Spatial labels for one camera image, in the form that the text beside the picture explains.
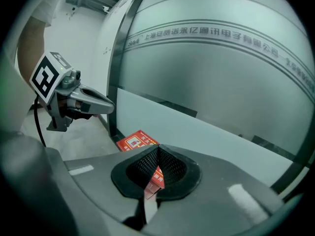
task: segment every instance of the red box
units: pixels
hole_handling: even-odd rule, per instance
[[[116,142],[117,146],[124,152],[139,148],[146,145],[158,144],[156,140],[148,136],[142,130],[139,130],[126,138]],[[161,169],[157,167],[152,179],[148,183],[144,190],[144,196],[146,199],[152,197],[158,190],[164,189],[164,178]]]

